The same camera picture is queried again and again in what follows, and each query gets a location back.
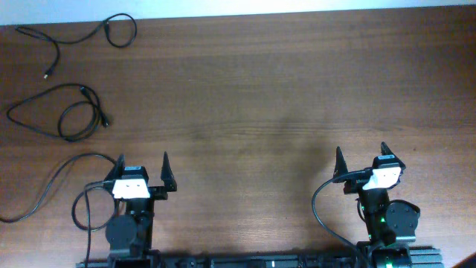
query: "wood grain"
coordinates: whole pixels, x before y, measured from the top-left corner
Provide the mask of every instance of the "wood grain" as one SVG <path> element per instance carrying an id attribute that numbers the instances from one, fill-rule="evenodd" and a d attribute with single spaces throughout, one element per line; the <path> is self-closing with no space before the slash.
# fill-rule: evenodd
<path id="1" fill-rule="evenodd" d="M 390 192 L 422 209 L 416 245 L 443 250 L 450 267 L 476 249 L 476 8 L 438 7 L 138 21 L 126 49 L 103 33 L 62 45 L 0 28 L 0 104 L 58 83 L 97 91 L 113 123 L 67 144 L 0 117 L 0 215 L 29 208 L 51 170 L 88 151 L 144 165 L 160 183 L 166 150 L 178 192 L 155 206 L 153 246 L 163 252 L 276 252 L 338 242 L 312 216 L 313 191 L 331 177 L 340 145 L 351 170 L 371 165 L 386 141 L 407 164 Z M 73 39 L 96 23 L 37 25 Z M 114 22 L 126 38 L 128 24 Z M 79 93 L 60 92 L 16 113 L 54 130 Z M 70 127 L 89 118 L 72 115 Z M 110 164 L 78 161 L 32 218 L 0 225 L 0 267 L 73 267 L 86 233 L 71 221 L 82 186 Z M 111 211 L 94 194 L 93 222 Z M 366 240 L 355 196 L 332 185 L 318 198 L 331 228 Z M 91 256 L 106 257 L 103 232 Z"/>

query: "black cable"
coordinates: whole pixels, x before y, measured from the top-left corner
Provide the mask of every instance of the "black cable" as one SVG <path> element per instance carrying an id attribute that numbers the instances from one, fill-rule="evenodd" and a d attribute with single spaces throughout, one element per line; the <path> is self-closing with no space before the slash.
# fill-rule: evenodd
<path id="1" fill-rule="evenodd" d="M 35 207 L 30 212 L 28 212 L 27 214 L 18 216 L 18 217 L 11 218 L 11 219 L 0 217 L 0 222 L 2 222 L 2 223 L 18 223 L 19 221 L 24 220 L 24 219 L 30 217 L 31 215 L 33 215 L 38 210 L 38 208 L 41 206 L 43 200 L 46 197 L 46 194 L 50 190 L 51 186 L 53 185 L 54 180 L 58 177 L 58 175 L 61 173 L 61 171 L 63 169 L 65 169 L 66 166 L 68 166 L 70 163 L 72 163 L 72 162 L 74 162 L 74 161 L 76 161 L 76 160 L 78 160 L 82 157 L 86 157 L 86 156 L 97 156 L 97 157 L 100 157 L 100 158 L 104 158 L 106 160 L 109 160 L 113 164 L 115 164 L 115 162 L 116 162 L 111 157 L 100 154 L 100 153 L 82 153 L 80 155 L 71 157 L 68 161 L 66 161 L 64 164 L 62 164 L 61 167 L 58 168 L 57 172 L 53 175 L 53 177 L 51 177 L 51 180 L 48 183 L 48 185 L 46 186 L 45 191 L 43 192 L 42 196 L 39 198 L 39 201 L 36 203 Z"/>
<path id="2" fill-rule="evenodd" d="M 337 176 L 337 177 L 333 177 L 332 179 L 328 180 L 327 182 L 325 182 L 323 185 L 321 185 L 314 193 L 314 195 L 312 196 L 312 201 L 311 201 L 311 206 L 312 206 L 312 213 L 314 213 L 314 217 L 316 218 L 316 220 L 318 220 L 318 222 L 321 224 L 321 226 L 324 228 L 324 230 L 326 230 L 327 232 L 329 232 L 333 237 L 337 238 L 339 241 L 341 241 L 344 245 L 350 247 L 358 256 L 358 259 L 362 259 L 363 262 L 365 262 L 366 266 L 367 267 L 372 267 L 369 263 L 369 261 L 367 260 L 367 258 L 362 254 L 362 252 L 360 252 L 360 250 L 358 250 L 358 248 L 352 244 L 350 241 L 348 241 L 347 239 L 343 238 L 342 236 L 340 236 L 339 234 L 335 233 L 333 230 L 329 229 L 329 227 L 327 227 L 323 222 L 322 220 L 320 219 L 320 217 L 318 216 L 318 213 L 315 209 L 315 200 L 316 200 L 316 197 L 318 196 L 319 192 L 324 188 L 326 187 L 329 183 L 332 183 L 332 182 L 335 182 L 335 181 L 344 181 L 346 180 L 347 177 L 352 177 L 352 176 L 355 176 L 357 174 L 362 174 L 364 173 L 365 171 L 363 170 L 359 170 L 359 171 L 353 171 L 353 172 L 349 172 L 349 173 L 346 173 L 346 174 L 343 174 L 343 175 L 340 175 L 340 176 Z"/>
<path id="3" fill-rule="evenodd" d="M 114 212 L 112 213 L 111 217 L 102 226 L 98 226 L 98 227 L 94 227 L 94 228 L 91 227 L 91 232 L 99 231 L 102 228 L 106 227 L 107 224 L 112 220 L 112 218 L 115 215 L 118 214 L 118 211 L 119 211 L 119 203 L 115 202 L 114 196 L 112 195 L 112 193 L 110 191 L 107 191 L 102 185 L 101 186 L 95 186 L 95 187 L 92 187 L 92 188 L 88 189 L 88 191 L 93 191 L 93 190 L 103 190 L 106 193 L 108 193 L 109 195 L 111 195 L 112 200 L 114 201 Z M 80 221 L 77 219 L 77 216 L 76 216 L 76 206 L 77 206 L 78 202 L 80 201 L 81 197 L 84 196 L 84 193 L 85 192 L 82 191 L 80 194 L 77 195 L 76 199 L 74 200 L 73 205 L 71 207 L 71 218 L 73 219 L 73 223 L 77 228 L 79 228 L 83 231 L 88 231 L 88 226 L 84 226 L 83 224 L 81 224 Z"/>
<path id="4" fill-rule="evenodd" d="M 13 119 L 11 117 L 10 113 L 14 109 L 20 107 L 21 105 L 23 105 L 25 103 L 28 103 L 30 101 L 34 101 L 34 100 L 36 100 L 40 97 L 43 97 L 43 96 L 45 96 L 49 93 L 52 93 L 53 91 L 63 89 L 65 87 L 70 87 L 70 86 L 79 86 L 80 87 L 80 93 L 86 98 L 86 100 L 78 101 L 76 103 L 73 103 L 72 105 L 68 106 L 63 111 L 63 113 L 59 117 L 59 120 L 58 120 L 58 123 L 57 123 L 58 134 L 46 132 L 46 131 L 41 130 L 39 128 L 36 128 L 34 126 L 22 123 L 21 121 L 18 121 L 18 120 Z M 76 108 L 76 107 L 82 106 L 82 105 L 90 105 L 92 107 L 92 118 L 91 118 L 89 124 L 83 130 L 79 131 L 78 133 L 71 134 L 71 135 L 65 135 L 62 131 L 62 123 L 63 123 L 66 115 L 73 108 Z M 68 142 L 82 141 L 86 138 L 89 138 L 97 130 L 97 128 L 99 127 L 99 123 L 101 123 L 103 125 L 103 127 L 105 127 L 105 128 L 109 126 L 109 120 L 106 117 L 106 115 L 104 114 L 103 110 L 101 109 L 101 104 L 100 104 L 100 101 L 99 101 L 99 97 L 97 96 L 96 92 L 93 89 L 91 89 L 90 87 L 85 86 L 85 85 L 80 84 L 80 83 L 62 83 L 62 84 L 54 86 L 50 89 L 46 89 L 45 91 L 43 91 L 43 92 L 41 92 L 37 95 L 34 95 L 32 97 L 21 100 L 20 102 L 16 103 L 11 108 L 9 108 L 9 110 L 7 111 L 7 118 L 10 121 L 12 121 L 13 123 L 18 124 L 19 126 L 22 126 L 22 127 L 26 127 L 29 130 L 32 130 L 36 133 L 40 133 L 40 134 L 43 134 L 43 135 L 46 135 L 46 136 L 52 137 L 52 138 L 61 138 L 61 139 L 65 140 L 65 141 L 68 141 Z"/>
<path id="5" fill-rule="evenodd" d="M 360 199 L 357 198 L 356 201 L 357 201 L 357 212 L 358 212 L 358 216 L 359 216 L 360 219 L 365 223 L 365 218 L 364 218 L 364 216 L 362 216 L 362 213 L 360 212 L 360 208 L 361 208 L 361 207 L 360 207 Z"/>
<path id="6" fill-rule="evenodd" d="M 73 220 L 76 219 L 76 214 L 74 213 L 74 210 L 76 209 L 76 204 L 77 204 L 77 201 L 79 200 L 79 198 L 84 195 L 84 201 L 86 202 L 86 220 L 88 222 L 88 225 L 86 227 L 86 231 L 88 232 L 88 247 L 86 249 L 86 259 L 84 260 L 84 268 L 88 268 L 88 262 L 89 262 L 89 253 L 91 252 L 91 232 L 93 232 L 93 228 L 91 227 L 91 209 L 89 208 L 89 198 L 88 198 L 88 192 L 89 191 L 92 191 L 94 189 L 98 189 L 98 188 L 101 188 L 103 190 L 105 190 L 103 188 L 104 184 L 106 183 L 112 183 L 114 181 L 108 181 L 108 182 L 103 182 L 103 181 L 100 181 L 100 182 L 90 182 L 88 183 L 87 185 L 84 186 L 84 190 L 83 190 L 83 194 L 80 194 L 76 200 L 75 200 L 75 203 L 73 204 L 73 208 L 72 208 L 72 211 L 71 211 L 71 215 L 73 216 Z M 102 229 L 104 226 L 107 225 L 107 223 L 109 223 L 110 220 L 112 220 L 112 218 L 115 216 L 115 214 L 117 214 L 117 211 L 118 211 L 118 204 L 116 202 L 114 202 L 114 205 L 115 205 L 115 212 L 112 214 L 112 216 L 106 221 L 106 223 L 104 223 L 102 226 L 100 227 L 97 227 L 96 229 L 94 229 L 94 231 L 97 231 L 97 230 L 100 230 Z M 77 224 L 77 222 L 75 221 L 74 224 L 76 224 L 76 226 L 78 226 L 78 224 L 80 226 L 82 226 L 80 223 Z"/>
<path id="7" fill-rule="evenodd" d="M 129 17 L 131 19 L 132 23 L 134 24 L 134 34 L 132 35 L 132 37 L 126 43 L 124 43 L 122 45 L 118 45 L 118 44 L 114 43 L 113 41 L 111 41 L 111 37 L 109 36 L 109 33 L 110 33 L 109 21 L 111 19 L 117 17 L 117 16 Z M 51 64 L 50 68 L 48 68 L 48 70 L 46 70 L 46 72 L 45 72 L 44 78 L 46 79 L 46 78 L 48 78 L 48 76 L 53 74 L 54 68 L 56 67 L 56 65 L 60 61 L 60 47 L 58 46 L 58 44 L 64 44 L 64 45 L 77 44 L 77 43 L 82 42 L 82 41 L 84 41 L 88 38 L 93 37 L 102 27 L 104 27 L 104 33 L 106 34 L 107 41 L 109 42 L 109 44 L 111 44 L 115 48 L 125 48 L 125 47 L 130 46 L 132 44 L 132 42 L 134 42 L 135 37 L 137 36 L 137 24 L 135 23 L 134 18 L 132 18 L 129 14 L 125 14 L 125 13 L 115 14 L 115 15 L 110 16 L 107 19 L 104 19 L 91 33 L 87 34 L 86 36 L 84 36 L 82 38 L 79 38 L 79 39 L 73 40 L 73 41 L 64 41 L 64 40 L 54 39 L 53 37 L 47 35 L 46 33 L 43 33 L 41 31 L 38 31 L 38 30 L 30 28 L 30 27 L 26 27 L 26 26 L 18 26 L 18 27 L 15 28 L 15 30 L 17 32 L 21 33 L 21 34 L 26 35 L 26 36 L 33 37 L 34 39 L 45 40 L 45 41 L 53 43 L 53 45 L 54 45 L 54 47 L 57 51 L 57 55 L 56 55 L 53 63 Z"/>

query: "black wire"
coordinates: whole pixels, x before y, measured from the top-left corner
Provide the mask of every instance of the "black wire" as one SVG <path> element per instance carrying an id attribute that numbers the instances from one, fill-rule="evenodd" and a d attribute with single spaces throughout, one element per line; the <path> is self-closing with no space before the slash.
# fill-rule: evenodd
<path id="1" fill-rule="evenodd" d="M 109 36 L 109 33 L 110 33 L 109 21 L 111 19 L 117 17 L 117 16 L 129 17 L 131 19 L 132 23 L 134 24 L 134 34 L 132 35 L 132 37 L 127 42 L 125 42 L 122 45 L 118 45 L 118 44 L 114 43 L 113 41 L 111 41 L 111 37 Z M 46 78 L 48 78 L 49 75 L 53 74 L 54 68 L 56 67 L 56 65 L 60 61 L 60 54 L 61 53 L 60 53 L 60 47 L 58 46 L 58 44 L 64 44 L 64 45 L 77 44 L 77 43 L 82 42 L 82 41 L 84 41 L 88 38 L 93 37 L 102 27 L 104 27 L 104 33 L 106 34 L 107 41 L 109 42 L 109 44 L 111 44 L 115 48 L 125 48 L 125 47 L 130 46 L 132 44 L 132 42 L 134 42 L 135 37 L 137 36 L 137 24 L 135 23 L 134 18 L 132 18 L 129 14 L 125 14 L 125 13 L 115 14 L 115 15 L 110 16 L 107 19 L 104 19 L 91 33 L 89 33 L 86 36 L 81 37 L 77 40 L 73 40 L 73 41 L 64 41 L 64 40 L 54 39 L 53 37 L 47 35 L 46 33 L 43 33 L 41 31 L 38 31 L 38 30 L 30 28 L 30 27 L 26 27 L 26 26 L 18 26 L 18 27 L 15 28 L 15 30 L 17 32 L 21 33 L 21 34 L 26 35 L 26 36 L 33 37 L 34 39 L 45 40 L 45 41 L 53 43 L 53 45 L 54 45 L 54 47 L 57 51 L 57 55 L 56 55 L 53 63 L 51 64 L 50 68 L 48 68 L 48 70 L 45 72 L 44 78 L 46 79 Z"/>
<path id="2" fill-rule="evenodd" d="M 113 164 L 115 164 L 115 162 L 116 162 L 111 157 L 100 154 L 100 153 L 82 153 L 80 155 L 71 157 L 68 161 L 66 161 L 64 164 L 62 164 L 61 167 L 58 168 L 57 172 L 53 175 L 53 177 L 51 177 L 51 180 L 48 183 L 48 185 L 46 186 L 45 191 L 43 192 L 42 196 L 39 198 L 39 201 L 36 203 L 35 207 L 30 212 L 28 212 L 27 214 L 18 216 L 18 217 L 11 218 L 11 219 L 0 217 L 0 222 L 2 222 L 2 223 L 18 223 L 19 221 L 24 220 L 24 219 L 30 217 L 31 215 L 33 215 L 38 210 L 38 208 L 41 206 L 43 200 L 46 197 L 46 194 L 50 190 L 51 186 L 53 185 L 54 180 L 58 177 L 58 175 L 61 173 L 61 171 L 66 166 L 68 166 L 70 163 L 72 163 L 72 162 L 74 162 L 74 161 L 76 161 L 76 160 L 78 160 L 82 157 L 86 157 L 86 156 L 97 156 L 97 157 L 100 157 L 100 158 L 104 158 L 106 160 L 109 160 Z"/>
<path id="3" fill-rule="evenodd" d="M 358 216 L 359 216 L 360 219 L 365 223 L 365 218 L 364 218 L 364 216 L 362 216 L 362 213 L 360 212 L 360 199 L 357 198 L 356 201 L 357 201 L 357 212 L 358 212 Z"/>
<path id="4" fill-rule="evenodd" d="M 43 97 L 43 96 L 45 96 L 49 93 L 52 93 L 53 91 L 63 89 L 65 87 L 70 87 L 70 86 L 79 86 L 80 87 L 80 93 L 86 98 L 86 100 L 78 101 L 76 103 L 73 103 L 72 105 L 68 106 L 62 112 L 61 116 L 59 117 L 58 123 L 57 123 L 58 134 L 46 132 L 46 131 L 41 130 L 39 128 L 36 128 L 34 126 L 28 125 L 26 123 L 22 123 L 21 121 L 18 121 L 18 120 L 13 119 L 11 117 L 10 113 L 14 109 L 20 107 L 21 105 L 23 105 L 25 103 L 28 103 L 28 102 L 31 102 L 31 101 L 34 101 L 34 100 L 36 100 L 40 97 Z M 66 115 L 73 108 L 78 107 L 78 106 L 82 106 L 82 105 L 90 105 L 92 107 L 92 117 L 91 117 L 91 120 L 90 120 L 89 124 L 83 130 L 79 131 L 78 133 L 71 134 L 71 135 L 64 134 L 63 131 L 62 131 L 62 123 L 63 123 Z M 59 85 L 54 86 L 52 88 L 46 89 L 45 91 L 43 91 L 43 92 L 41 92 L 37 95 L 34 95 L 32 97 L 21 100 L 20 102 L 14 104 L 11 108 L 8 109 L 7 118 L 8 118 L 8 120 L 12 121 L 13 123 L 18 124 L 19 126 L 22 126 L 22 127 L 26 127 L 29 130 L 32 130 L 36 133 L 40 133 L 40 134 L 43 134 L 43 135 L 46 135 L 46 136 L 52 137 L 52 138 L 61 138 L 61 139 L 65 140 L 65 141 L 68 141 L 68 142 L 82 141 L 86 138 L 89 138 L 97 130 L 97 128 L 99 127 L 99 123 L 101 123 L 103 125 L 103 127 L 108 127 L 109 126 L 109 120 L 106 117 L 106 115 L 104 114 L 103 110 L 101 109 L 101 104 L 100 104 L 100 101 L 99 101 L 99 97 L 97 96 L 96 92 L 93 89 L 91 89 L 90 87 L 85 86 L 85 85 L 80 84 L 80 83 L 59 84 Z"/>
<path id="5" fill-rule="evenodd" d="M 115 215 L 118 214 L 118 210 L 119 210 L 119 204 L 118 204 L 118 202 L 115 202 L 114 196 L 112 195 L 112 193 L 110 191 L 107 191 L 102 185 L 101 186 L 95 186 L 95 187 L 92 187 L 92 188 L 88 189 L 88 191 L 93 191 L 93 190 L 103 190 L 106 193 L 108 193 L 109 195 L 111 195 L 112 200 L 114 201 L 114 212 L 112 213 L 111 217 L 102 226 L 98 226 L 98 227 L 94 227 L 94 228 L 91 227 L 91 232 L 99 231 L 102 228 L 106 227 L 107 224 L 112 220 L 112 218 Z M 84 196 L 84 191 L 82 191 L 80 194 L 78 194 L 76 199 L 74 200 L 73 205 L 71 207 L 71 218 L 73 219 L 73 223 L 77 228 L 79 228 L 83 231 L 88 231 L 88 226 L 84 226 L 83 224 L 81 224 L 80 221 L 77 219 L 77 216 L 76 216 L 76 206 L 77 206 L 78 202 L 80 201 L 81 197 L 83 197 L 83 196 Z"/>
<path id="6" fill-rule="evenodd" d="M 93 229 L 91 227 L 91 209 L 89 208 L 89 198 L 88 198 L 88 192 L 89 191 L 92 191 L 94 189 L 98 189 L 98 188 L 102 188 L 103 190 L 105 190 L 103 188 L 104 184 L 105 183 L 108 183 L 108 182 L 90 182 L 88 183 L 87 185 L 84 186 L 84 190 L 83 190 L 83 195 L 84 195 L 84 201 L 86 202 L 86 220 L 88 222 L 88 225 L 86 227 L 86 231 L 88 232 L 88 247 L 86 249 L 86 259 L 84 260 L 84 268 L 88 268 L 88 262 L 89 262 L 89 254 L 91 252 L 91 232 L 93 232 Z M 118 204 L 115 202 L 115 213 L 117 212 L 117 207 L 118 207 Z M 107 220 L 106 223 L 104 223 L 102 226 L 98 227 L 95 229 L 95 231 L 99 230 L 99 229 L 102 229 L 104 226 L 107 225 L 107 223 L 114 217 L 114 214 L 112 214 L 112 216 Z"/>
<path id="7" fill-rule="evenodd" d="M 323 185 L 321 185 L 314 193 L 314 195 L 312 196 L 312 201 L 311 201 L 311 206 L 312 206 L 312 213 L 314 213 L 314 217 L 316 218 L 316 220 L 318 220 L 318 222 L 321 224 L 321 226 L 327 231 L 329 232 L 333 237 L 337 238 L 339 241 L 341 241 L 344 245 L 350 247 L 358 256 L 358 259 L 362 259 L 363 262 L 365 262 L 366 266 L 367 267 L 372 267 L 368 261 L 368 259 L 366 257 L 364 257 L 364 255 L 362 254 L 362 252 L 360 252 L 360 250 L 358 250 L 358 248 L 352 244 L 350 241 L 348 241 L 347 239 L 343 238 L 342 236 L 340 236 L 339 234 L 335 233 L 333 230 L 329 229 L 329 227 L 327 227 L 323 222 L 322 220 L 320 219 L 320 217 L 318 216 L 318 213 L 315 209 L 315 200 L 316 200 L 316 197 L 318 196 L 319 192 L 324 188 L 326 187 L 329 183 L 332 183 L 332 182 L 335 182 L 335 181 L 344 181 L 347 177 L 351 177 L 351 176 L 354 176 L 356 174 L 361 174 L 361 173 L 364 173 L 363 170 L 359 170 L 359 171 L 353 171 L 353 172 L 349 172 L 349 173 L 346 173 L 344 175 L 340 175 L 340 176 L 337 176 L 337 177 L 333 177 L 332 179 L 328 180 L 327 182 L 325 182 Z"/>

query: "black metal base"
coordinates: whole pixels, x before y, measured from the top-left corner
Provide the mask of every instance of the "black metal base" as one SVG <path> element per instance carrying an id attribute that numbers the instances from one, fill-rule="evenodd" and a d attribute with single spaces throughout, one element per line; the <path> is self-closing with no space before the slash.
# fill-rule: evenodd
<path id="1" fill-rule="evenodd" d="M 410 249 L 412 268 L 444 268 L 439 249 Z M 224 256 L 171 256 L 151 252 L 146 258 L 90 261 L 91 268 L 354 268 L 355 255 L 351 251 L 326 251 L 302 255 L 241 255 Z M 377 268 L 397 268 L 384 264 Z M 84 263 L 76 264 L 84 268 Z"/>

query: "wall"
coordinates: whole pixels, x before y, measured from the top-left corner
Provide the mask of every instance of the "wall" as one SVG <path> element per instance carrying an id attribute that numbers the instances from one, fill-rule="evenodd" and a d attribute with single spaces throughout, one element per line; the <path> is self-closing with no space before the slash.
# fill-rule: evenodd
<path id="1" fill-rule="evenodd" d="M 0 0 L 0 25 L 98 21 L 122 12 L 150 19 L 456 4 L 476 0 Z"/>

